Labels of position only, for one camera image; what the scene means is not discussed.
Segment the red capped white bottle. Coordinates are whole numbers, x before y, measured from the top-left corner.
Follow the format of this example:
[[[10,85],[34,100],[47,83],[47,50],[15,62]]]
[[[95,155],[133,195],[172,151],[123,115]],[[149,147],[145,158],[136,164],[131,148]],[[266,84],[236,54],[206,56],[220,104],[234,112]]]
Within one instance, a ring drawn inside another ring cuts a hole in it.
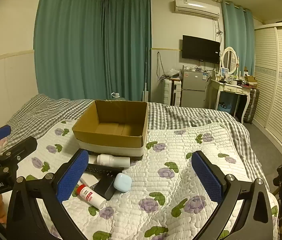
[[[106,203],[106,199],[104,197],[100,196],[84,184],[80,185],[76,189],[76,193],[98,210],[102,209]]]

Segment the white plastic bottle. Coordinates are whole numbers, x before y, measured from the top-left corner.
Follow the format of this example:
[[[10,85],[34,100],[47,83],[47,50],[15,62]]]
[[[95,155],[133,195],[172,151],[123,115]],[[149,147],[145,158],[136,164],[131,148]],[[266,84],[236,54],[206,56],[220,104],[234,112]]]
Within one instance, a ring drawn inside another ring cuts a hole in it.
[[[115,157],[110,154],[90,155],[89,163],[119,168],[129,168],[131,164],[129,157]]]

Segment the black power adapter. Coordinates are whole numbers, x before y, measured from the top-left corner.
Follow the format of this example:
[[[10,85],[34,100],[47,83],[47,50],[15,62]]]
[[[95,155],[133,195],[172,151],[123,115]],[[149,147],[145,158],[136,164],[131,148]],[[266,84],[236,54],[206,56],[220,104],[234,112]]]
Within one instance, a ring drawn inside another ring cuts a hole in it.
[[[115,178],[115,176],[103,176],[95,185],[94,191],[106,200],[110,200],[117,191],[114,187]]]

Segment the light blue earbuds case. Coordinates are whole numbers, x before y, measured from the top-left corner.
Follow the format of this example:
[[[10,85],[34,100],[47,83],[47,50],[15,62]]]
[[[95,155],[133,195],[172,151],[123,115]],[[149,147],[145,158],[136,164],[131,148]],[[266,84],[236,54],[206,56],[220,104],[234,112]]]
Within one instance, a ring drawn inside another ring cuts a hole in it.
[[[132,186],[132,178],[124,173],[118,173],[113,186],[120,192],[128,192]]]

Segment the white charger plug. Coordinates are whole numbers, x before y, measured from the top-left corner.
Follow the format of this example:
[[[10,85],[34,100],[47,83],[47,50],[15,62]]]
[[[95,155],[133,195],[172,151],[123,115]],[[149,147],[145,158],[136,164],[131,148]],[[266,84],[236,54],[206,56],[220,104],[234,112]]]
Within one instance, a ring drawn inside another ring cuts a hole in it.
[[[96,176],[89,173],[83,173],[80,178],[80,182],[90,188],[97,185],[99,181],[100,180]]]

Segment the black remote control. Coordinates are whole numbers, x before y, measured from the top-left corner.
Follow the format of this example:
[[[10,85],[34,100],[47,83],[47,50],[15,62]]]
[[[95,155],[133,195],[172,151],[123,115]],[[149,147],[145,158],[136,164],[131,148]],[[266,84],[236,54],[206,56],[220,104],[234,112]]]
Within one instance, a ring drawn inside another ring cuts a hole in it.
[[[100,178],[108,177],[108,176],[116,176],[121,173],[124,169],[119,167],[109,167],[102,166],[97,164],[88,164],[85,169],[85,173],[92,174],[95,176],[99,176]]]

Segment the grey checkered bed sheet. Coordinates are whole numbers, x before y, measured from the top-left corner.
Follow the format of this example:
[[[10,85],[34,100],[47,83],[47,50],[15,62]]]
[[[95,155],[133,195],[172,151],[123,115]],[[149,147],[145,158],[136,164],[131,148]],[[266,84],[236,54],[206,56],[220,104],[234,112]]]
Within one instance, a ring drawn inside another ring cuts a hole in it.
[[[11,127],[11,134],[7,138],[4,149],[7,150],[28,136],[39,139],[61,121],[80,118],[92,102],[92,99],[55,100],[44,94],[34,96],[7,122]],[[262,165],[251,148],[248,130],[230,114],[213,109],[149,103],[149,129],[181,129],[204,126],[213,122],[229,130],[248,177],[265,179]]]

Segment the open cardboard box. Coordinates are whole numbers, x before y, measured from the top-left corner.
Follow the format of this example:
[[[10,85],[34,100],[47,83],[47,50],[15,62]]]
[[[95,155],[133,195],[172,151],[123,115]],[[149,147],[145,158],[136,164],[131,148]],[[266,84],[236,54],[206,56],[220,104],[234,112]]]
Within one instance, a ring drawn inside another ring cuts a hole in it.
[[[148,103],[94,100],[72,127],[80,148],[141,159],[148,130]]]

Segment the white floral quilt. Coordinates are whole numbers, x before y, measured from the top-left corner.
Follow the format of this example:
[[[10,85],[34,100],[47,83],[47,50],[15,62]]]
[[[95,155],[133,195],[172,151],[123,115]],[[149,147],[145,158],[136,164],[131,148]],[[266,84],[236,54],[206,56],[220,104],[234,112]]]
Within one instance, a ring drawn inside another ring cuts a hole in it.
[[[37,149],[18,160],[16,180],[42,179],[55,173],[77,150],[71,122],[63,121],[37,140]],[[97,155],[88,151],[88,155]],[[100,210],[86,202],[76,189],[62,202],[86,239],[194,239],[207,222],[217,203],[208,196],[191,165],[192,154],[202,151],[209,161],[227,175],[252,182],[235,148],[229,130],[216,122],[183,129],[154,129],[147,134],[145,153],[130,160],[122,173],[132,178],[128,192],[116,191]],[[12,190],[1,193],[8,220]],[[268,191],[272,213],[273,238],[279,238],[278,202]],[[229,234],[238,217],[242,200],[221,234]],[[44,221],[52,235],[62,239],[53,225],[43,200],[37,200]],[[6,224],[0,223],[0,239],[7,239]]]

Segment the clear water jug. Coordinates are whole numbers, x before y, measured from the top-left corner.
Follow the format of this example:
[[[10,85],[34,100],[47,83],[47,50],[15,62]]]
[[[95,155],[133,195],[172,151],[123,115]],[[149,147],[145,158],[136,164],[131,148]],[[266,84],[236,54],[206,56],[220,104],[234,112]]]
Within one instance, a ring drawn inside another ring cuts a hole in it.
[[[125,98],[121,97],[119,93],[112,92],[111,96],[112,100],[125,101]]]

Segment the dark checkered suitcase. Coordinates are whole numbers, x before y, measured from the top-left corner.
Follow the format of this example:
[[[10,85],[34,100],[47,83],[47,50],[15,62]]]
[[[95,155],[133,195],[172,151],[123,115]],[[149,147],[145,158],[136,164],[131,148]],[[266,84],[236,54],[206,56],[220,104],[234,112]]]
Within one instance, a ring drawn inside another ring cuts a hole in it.
[[[251,89],[249,105],[244,114],[244,119],[243,119],[244,122],[249,124],[252,123],[255,116],[259,95],[260,95],[259,89],[257,88]]]

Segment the blue laundry basket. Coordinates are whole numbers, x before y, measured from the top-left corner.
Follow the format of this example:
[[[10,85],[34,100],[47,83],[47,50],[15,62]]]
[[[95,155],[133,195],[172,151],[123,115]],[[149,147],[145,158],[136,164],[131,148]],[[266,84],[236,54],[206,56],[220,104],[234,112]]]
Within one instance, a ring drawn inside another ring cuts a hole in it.
[[[231,112],[231,108],[232,108],[231,103],[220,102],[218,104],[217,110],[230,113]]]

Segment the white louvered wardrobe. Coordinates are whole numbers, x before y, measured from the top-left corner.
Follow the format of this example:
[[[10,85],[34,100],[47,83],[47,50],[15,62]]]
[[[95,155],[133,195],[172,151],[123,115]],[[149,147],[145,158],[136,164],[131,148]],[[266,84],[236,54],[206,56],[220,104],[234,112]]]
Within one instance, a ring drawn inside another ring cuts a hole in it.
[[[282,23],[255,28],[253,76],[260,91],[253,124],[282,154]]]

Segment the white flat mop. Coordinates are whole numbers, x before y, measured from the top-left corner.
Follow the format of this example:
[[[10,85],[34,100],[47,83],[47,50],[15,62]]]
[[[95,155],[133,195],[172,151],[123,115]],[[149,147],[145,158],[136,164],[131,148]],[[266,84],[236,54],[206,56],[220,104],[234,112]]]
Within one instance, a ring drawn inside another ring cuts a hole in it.
[[[142,101],[148,102],[149,91],[148,91],[148,83],[149,83],[149,47],[145,47],[145,62],[144,62],[144,84],[142,88]]]

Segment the white dressing table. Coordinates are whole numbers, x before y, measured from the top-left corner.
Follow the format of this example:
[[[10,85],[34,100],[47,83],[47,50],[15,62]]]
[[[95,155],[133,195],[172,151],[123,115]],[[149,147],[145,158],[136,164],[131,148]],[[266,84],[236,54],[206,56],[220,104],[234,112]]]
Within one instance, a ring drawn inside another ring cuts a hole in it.
[[[238,108],[238,103],[240,101],[241,96],[246,96],[246,103],[245,107],[243,109],[243,113],[241,116],[241,124],[244,124],[244,115],[247,111],[247,108],[249,106],[250,102],[250,88],[242,87],[239,85],[231,85],[227,83],[221,83],[216,80],[210,80],[209,86],[208,86],[208,109],[214,109],[217,110],[218,108],[218,103],[219,103],[219,98],[221,96],[221,92],[225,93],[230,93],[230,94],[236,94],[238,95],[237,102],[236,102],[236,107],[234,114],[236,114],[237,108]]]

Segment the silver mini fridge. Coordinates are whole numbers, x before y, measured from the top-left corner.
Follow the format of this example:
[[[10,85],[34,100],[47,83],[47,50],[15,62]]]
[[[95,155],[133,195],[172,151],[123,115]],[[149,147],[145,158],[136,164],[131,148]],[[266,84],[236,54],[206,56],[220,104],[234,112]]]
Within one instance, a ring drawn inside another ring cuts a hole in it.
[[[181,107],[204,108],[208,73],[181,71]]]

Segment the white suitcase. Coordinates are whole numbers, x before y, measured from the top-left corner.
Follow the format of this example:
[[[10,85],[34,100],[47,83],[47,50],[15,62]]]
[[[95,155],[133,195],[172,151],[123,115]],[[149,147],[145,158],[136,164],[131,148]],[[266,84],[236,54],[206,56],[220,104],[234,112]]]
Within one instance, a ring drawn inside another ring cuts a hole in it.
[[[163,104],[169,106],[180,106],[181,81],[180,79],[165,79],[163,82]]]

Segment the oval vanity mirror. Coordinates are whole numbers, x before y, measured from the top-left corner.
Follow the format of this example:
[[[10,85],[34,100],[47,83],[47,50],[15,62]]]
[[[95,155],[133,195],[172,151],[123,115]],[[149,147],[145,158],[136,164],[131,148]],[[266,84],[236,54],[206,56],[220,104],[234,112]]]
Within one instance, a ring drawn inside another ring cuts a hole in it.
[[[232,47],[226,47],[221,57],[221,68],[227,69],[228,74],[234,74],[238,66],[238,57]]]

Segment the green curtain far window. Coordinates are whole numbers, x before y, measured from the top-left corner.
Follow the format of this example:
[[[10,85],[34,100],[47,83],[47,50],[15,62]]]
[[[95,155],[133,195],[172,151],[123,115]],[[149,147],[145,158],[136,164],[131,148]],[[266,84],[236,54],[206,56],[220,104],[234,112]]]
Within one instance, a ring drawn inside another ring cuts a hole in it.
[[[224,41],[226,47],[232,47],[239,57],[239,70],[249,74],[255,68],[255,28],[250,10],[223,1]]]

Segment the white air conditioner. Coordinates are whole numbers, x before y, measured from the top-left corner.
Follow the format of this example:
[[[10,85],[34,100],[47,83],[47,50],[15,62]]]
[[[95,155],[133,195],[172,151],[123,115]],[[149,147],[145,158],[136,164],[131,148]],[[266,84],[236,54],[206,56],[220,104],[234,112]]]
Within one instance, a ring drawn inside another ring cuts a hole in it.
[[[212,18],[214,20],[218,20],[221,14],[220,8],[215,5],[192,0],[174,0],[174,11]]]

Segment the green curtain left wall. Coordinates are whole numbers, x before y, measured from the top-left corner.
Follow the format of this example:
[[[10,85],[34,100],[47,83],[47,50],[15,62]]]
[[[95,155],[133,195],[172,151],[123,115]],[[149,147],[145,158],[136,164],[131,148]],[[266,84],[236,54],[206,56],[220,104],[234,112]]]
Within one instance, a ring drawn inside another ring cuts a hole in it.
[[[38,91],[53,99],[142,99],[145,47],[151,88],[151,0],[39,0]]]

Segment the black wall television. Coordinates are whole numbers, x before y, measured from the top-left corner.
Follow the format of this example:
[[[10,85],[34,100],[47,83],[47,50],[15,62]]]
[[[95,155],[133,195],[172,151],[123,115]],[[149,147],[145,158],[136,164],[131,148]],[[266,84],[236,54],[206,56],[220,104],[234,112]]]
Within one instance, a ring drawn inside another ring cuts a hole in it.
[[[219,64],[220,46],[217,41],[183,35],[181,55],[184,59]]]

